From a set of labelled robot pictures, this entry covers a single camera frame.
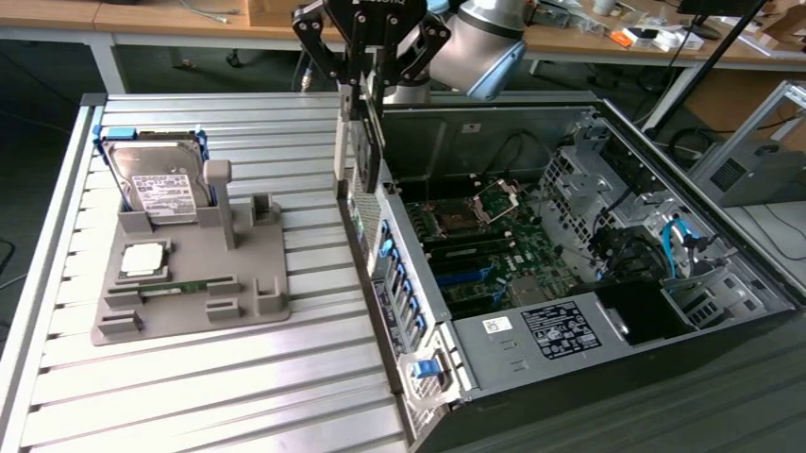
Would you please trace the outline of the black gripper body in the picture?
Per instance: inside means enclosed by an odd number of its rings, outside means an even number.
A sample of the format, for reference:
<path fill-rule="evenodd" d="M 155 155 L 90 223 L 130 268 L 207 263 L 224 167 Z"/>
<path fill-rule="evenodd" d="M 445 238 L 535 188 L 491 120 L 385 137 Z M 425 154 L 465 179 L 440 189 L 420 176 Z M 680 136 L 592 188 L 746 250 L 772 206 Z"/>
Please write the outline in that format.
<path fill-rule="evenodd" d="M 324 1 L 324 11 L 345 42 L 365 46 L 397 44 L 427 12 L 423 0 Z"/>

